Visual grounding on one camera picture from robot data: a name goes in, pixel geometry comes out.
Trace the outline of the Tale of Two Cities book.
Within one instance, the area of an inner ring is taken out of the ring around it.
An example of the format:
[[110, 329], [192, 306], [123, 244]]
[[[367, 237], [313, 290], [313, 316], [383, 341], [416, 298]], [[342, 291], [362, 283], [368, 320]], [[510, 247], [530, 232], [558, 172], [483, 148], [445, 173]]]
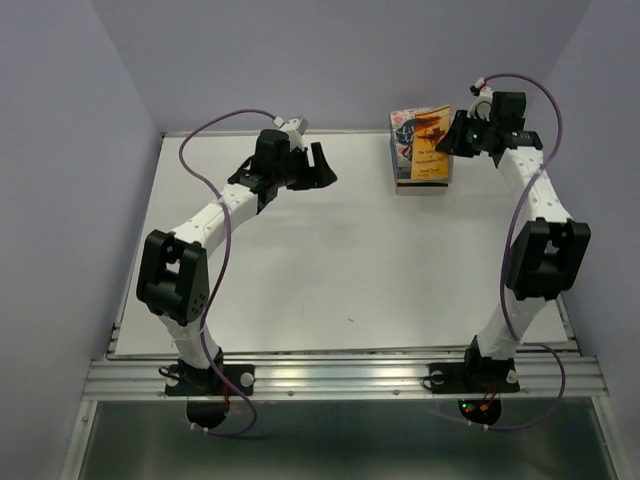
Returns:
[[426, 196], [426, 195], [442, 195], [449, 190], [447, 184], [442, 183], [418, 183], [418, 184], [401, 184], [395, 185], [395, 193], [401, 196]]

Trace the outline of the Huckleberry Finn orange book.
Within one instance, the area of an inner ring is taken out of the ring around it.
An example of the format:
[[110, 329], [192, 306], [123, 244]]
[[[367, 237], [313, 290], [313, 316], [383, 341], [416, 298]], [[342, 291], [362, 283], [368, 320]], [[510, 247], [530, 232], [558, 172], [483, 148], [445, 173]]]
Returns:
[[450, 127], [451, 107], [445, 105], [415, 115], [412, 141], [411, 179], [415, 181], [446, 181], [449, 176], [449, 156], [437, 146]]

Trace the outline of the Little Women floral book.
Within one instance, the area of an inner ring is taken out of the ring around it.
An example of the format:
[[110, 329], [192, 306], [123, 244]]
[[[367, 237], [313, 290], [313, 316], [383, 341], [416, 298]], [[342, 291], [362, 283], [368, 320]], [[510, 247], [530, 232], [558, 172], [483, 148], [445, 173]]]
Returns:
[[396, 110], [389, 114], [391, 153], [394, 154], [399, 168], [411, 168], [416, 116], [430, 111], [430, 107], [422, 107]]

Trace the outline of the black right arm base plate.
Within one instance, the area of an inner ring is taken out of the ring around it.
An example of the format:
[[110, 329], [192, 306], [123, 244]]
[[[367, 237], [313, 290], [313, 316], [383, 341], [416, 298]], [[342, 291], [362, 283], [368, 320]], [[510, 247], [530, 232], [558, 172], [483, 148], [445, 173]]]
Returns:
[[436, 395], [458, 395], [458, 408], [465, 420], [494, 426], [501, 417], [499, 394], [518, 393], [520, 384], [513, 360], [430, 363], [422, 386]]

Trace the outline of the Nineteen Eighty Four blue book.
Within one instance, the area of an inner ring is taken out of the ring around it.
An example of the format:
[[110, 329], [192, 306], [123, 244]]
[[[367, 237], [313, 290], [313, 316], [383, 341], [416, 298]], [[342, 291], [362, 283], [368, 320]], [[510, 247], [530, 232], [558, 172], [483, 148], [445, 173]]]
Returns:
[[444, 184], [451, 182], [449, 177], [442, 178], [412, 178], [410, 168], [394, 168], [394, 180], [397, 184]]

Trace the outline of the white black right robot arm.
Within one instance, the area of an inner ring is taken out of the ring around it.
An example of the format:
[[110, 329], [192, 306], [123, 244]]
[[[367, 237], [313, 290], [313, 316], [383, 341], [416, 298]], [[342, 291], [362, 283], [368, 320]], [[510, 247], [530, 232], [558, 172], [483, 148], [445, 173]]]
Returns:
[[515, 355], [534, 318], [569, 290], [591, 239], [572, 218], [546, 173], [540, 137], [525, 128], [526, 95], [473, 90], [438, 150], [458, 157], [488, 154], [516, 201], [499, 277], [499, 301], [486, 326], [456, 363], [431, 363], [425, 386], [436, 394], [515, 393]]

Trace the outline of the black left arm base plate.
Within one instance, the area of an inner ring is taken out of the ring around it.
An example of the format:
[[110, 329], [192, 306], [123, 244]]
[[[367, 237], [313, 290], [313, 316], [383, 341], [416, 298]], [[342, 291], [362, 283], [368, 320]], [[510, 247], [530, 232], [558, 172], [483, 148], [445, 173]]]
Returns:
[[191, 423], [211, 430], [219, 427], [230, 411], [231, 396], [237, 396], [211, 369], [200, 370], [182, 361], [160, 367], [164, 394], [187, 398], [186, 414]]

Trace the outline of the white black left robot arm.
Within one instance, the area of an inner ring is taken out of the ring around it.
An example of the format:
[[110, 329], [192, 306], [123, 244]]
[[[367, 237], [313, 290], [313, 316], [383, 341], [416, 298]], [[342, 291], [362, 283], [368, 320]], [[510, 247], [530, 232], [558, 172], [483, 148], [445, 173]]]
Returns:
[[173, 397], [219, 395], [223, 353], [211, 338], [205, 317], [219, 288], [209, 278], [209, 259], [228, 246], [233, 231], [259, 215], [281, 189], [326, 188], [337, 180], [323, 147], [298, 146], [290, 132], [260, 132], [252, 156], [228, 178], [213, 201], [180, 226], [147, 235], [136, 297], [165, 325], [178, 359], [159, 370], [165, 393]]

